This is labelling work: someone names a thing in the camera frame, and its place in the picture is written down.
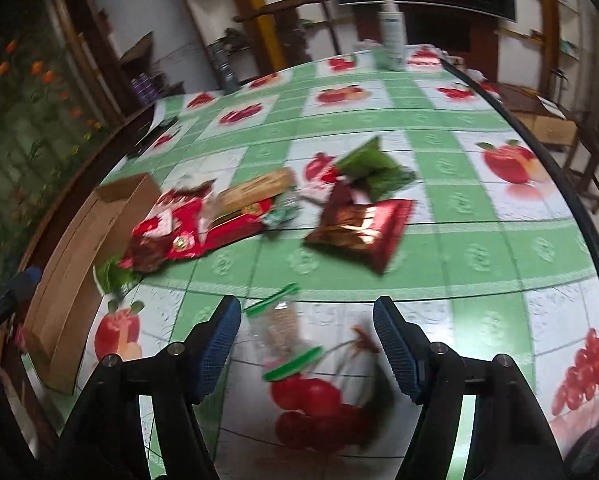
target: orange flower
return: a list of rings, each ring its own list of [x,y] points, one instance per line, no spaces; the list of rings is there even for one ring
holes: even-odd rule
[[[44,68],[44,63],[42,63],[41,61],[35,61],[35,63],[33,63],[31,65],[31,74],[33,74],[33,75],[41,74],[43,68]]]
[[[42,82],[46,85],[48,83],[52,83],[53,79],[55,79],[55,72],[53,70],[48,70],[43,76],[42,76]]]
[[[6,61],[0,64],[0,77],[4,75],[4,73],[8,70],[8,63]]]

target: apple print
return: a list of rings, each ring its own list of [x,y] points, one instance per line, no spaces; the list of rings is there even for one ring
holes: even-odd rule
[[[205,105],[206,103],[210,103],[211,101],[214,101],[214,100],[215,100],[215,97],[213,97],[210,94],[207,94],[206,92],[202,92],[194,99],[191,99],[189,104],[186,105],[186,108],[196,108],[198,106]]]
[[[583,400],[591,400],[595,391],[599,390],[599,337],[594,328],[586,333],[585,348],[575,352],[575,366],[566,369],[564,381],[559,385],[551,413],[558,416],[564,406],[575,411],[582,405]]]
[[[541,190],[531,184],[509,184],[504,192],[509,197],[523,202],[537,202],[544,197]]]
[[[301,387],[301,410],[309,416],[330,416],[337,413],[342,392],[323,379],[304,379]]]
[[[160,147],[162,144],[166,144],[169,140],[171,140],[175,135],[162,135],[153,146],[153,149]]]
[[[304,449],[312,445],[313,421],[300,412],[284,412],[275,422],[275,435],[286,447]]]
[[[497,91],[497,88],[495,88],[493,85],[491,85],[489,83],[480,83],[479,85],[493,97],[495,97],[497,99],[500,98],[500,94]]]
[[[408,64],[416,66],[438,66],[439,56],[427,47],[419,48],[408,58]]]
[[[437,88],[436,89],[438,92],[443,93],[444,95],[446,95],[446,97],[448,97],[449,99],[453,99],[456,101],[460,101],[460,100],[464,100],[464,99],[468,99],[470,97],[473,97],[473,91],[469,88],[467,90],[463,90],[460,88]]]
[[[355,59],[348,60],[343,57],[332,57],[328,60],[328,64],[333,72],[344,72],[345,70],[355,68],[356,62]]]
[[[301,407],[301,388],[304,379],[295,374],[281,381],[271,383],[271,397],[283,410],[298,410]]]
[[[274,72],[274,73],[269,74],[269,75],[265,75],[263,77],[260,77],[259,79],[256,79],[255,81],[253,81],[249,85],[249,88],[260,88],[260,87],[265,86],[265,85],[267,85],[269,83],[272,83],[276,79],[279,79],[279,77],[280,77],[280,75],[277,72]]]
[[[97,326],[95,350],[98,360],[109,354],[118,354],[125,361],[142,357],[142,348],[137,343],[140,338],[138,314],[144,304],[134,301],[130,308],[120,310],[118,307],[116,300],[109,301],[108,314]]]
[[[317,178],[333,160],[335,160],[334,156],[326,155],[324,152],[316,153],[304,168],[304,177],[309,181]]]
[[[545,182],[550,178],[535,153],[520,146],[519,140],[507,140],[498,148],[488,142],[477,145],[486,150],[483,157],[488,168],[506,182],[525,184],[530,180]]]
[[[350,85],[343,88],[327,88],[317,94],[317,101],[322,104],[339,103],[342,101],[358,101],[366,99],[370,92],[358,85]]]
[[[249,117],[254,116],[255,114],[258,114],[262,111],[262,108],[262,104],[258,103],[256,105],[249,105],[246,108],[242,108],[241,110],[233,110],[220,119],[220,124],[237,123],[238,121],[247,119]]]

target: table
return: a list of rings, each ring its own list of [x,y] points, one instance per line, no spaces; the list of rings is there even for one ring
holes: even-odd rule
[[[522,88],[498,84],[497,91],[506,109],[512,112],[540,142],[554,146],[570,146],[577,133],[577,119],[557,105],[564,118],[549,112],[541,101]]]
[[[198,95],[159,102],[155,124],[179,117],[172,138],[105,182],[148,172],[163,189],[215,178],[218,190],[281,166],[301,178],[314,153],[339,156],[375,135],[382,149],[416,170],[419,179],[396,194],[417,200],[417,206],[383,276],[302,245],[319,218],[319,209],[307,203],[274,236],[241,240],[146,276],[126,297],[128,303],[146,304],[138,341],[143,354],[182,340],[209,318],[223,294],[248,305],[298,283],[303,333],[326,348],[349,339],[353,324],[372,326],[372,302],[388,294],[405,319],[461,355],[488,360],[499,352],[512,355],[561,449],[568,450],[599,423],[598,390],[577,410],[564,406],[557,416],[551,410],[587,331],[594,328],[599,335],[599,280],[553,181],[513,184],[500,176],[519,180],[511,176],[519,169],[515,164],[500,167],[486,160],[487,144],[526,144],[480,96],[451,99],[438,90],[458,85],[461,81],[445,70],[382,72],[374,69],[369,54],[358,54],[356,63],[341,71],[333,71],[328,60],[297,66],[260,88],[246,86],[221,98],[213,94],[195,108],[188,105]],[[359,87],[366,98],[331,105],[316,100],[323,89],[347,86]],[[228,112],[248,105],[261,110],[220,124]],[[532,153],[521,153],[532,159]],[[541,168],[531,170],[543,180]],[[94,333],[105,313],[103,301],[86,345],[78,391],[96,365]],[[388,366],[385,358],[381,362]],[[329,378],[336,365],[337,359],[329,358],[316,372]],[[371,381],[369,360],[356,360],[345,375],[345,381],[338,379],[345,383],[343,398],[355,402]],[[397,399],[393,416],[370,447],[348,446],[331,455],[288,449],[276,436],[282,410],[261,380],[244,319],[215,392],[195,411],[221,478],[392,479],[419,408],[391,380]],[[465,397],[449,478],[463,475],[473,407],[474,400]],[[149,398],[142,398],[141,410],[150,469],[157,476],[163,465]]]

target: wooden chair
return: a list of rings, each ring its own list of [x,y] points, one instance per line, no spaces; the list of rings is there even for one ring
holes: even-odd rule
[[[335,54],[337,56],[342,54],[339,41],[335,35],[333,19],[326,5],[327,1],[329,0],[281,0],[260,7],[246,16],[235,16],[234,20],[242,23],[259,18],[259,16],[272,14],[275,19],[277,36],[280,39],[284,56],[286,57],[286,63],[289,66],[295,66],[311,61],[306,51],[306,38],[297,10],[302,5],[320,4],[322,6],[324,17],[326,18],[326,27],[328,28]]]
[[[580,142],[591,154],[591,158],[588,160],[588,163],[583,171],[577,171],[571,168],[571,164],[575,158],[575,153],[577,152]],[[598,167],[599,131],[595,128],[580,126],[577,131],[577,135],[575,136],[575,140],[573,141],[573,144],[568,152],[566,162],[564,163],[564,172],[566,173],[566,176],[573,181],[575,189],[580,196],[593,200],[594,205],[593,209],[591,210],[593,214],[597,214],[599,211],[599,194],[591,193],[589,191],[589,186],[591,182],[595,184],[595,187],[599,193],[599,180],[595,176],[595,171]]]

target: box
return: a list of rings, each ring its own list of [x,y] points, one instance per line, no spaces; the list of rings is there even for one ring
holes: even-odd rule
[[[513,115],[537,137],[539,142],[570,146],[575,139],[577,124],[573,121],[522,112],[514,112]]]
[[[93,265],[122,256],[132,229],[160,197],[147,173],[89,195],[51,255],[24,320],[26,348],[49,388],[71,394],[102,296]]]

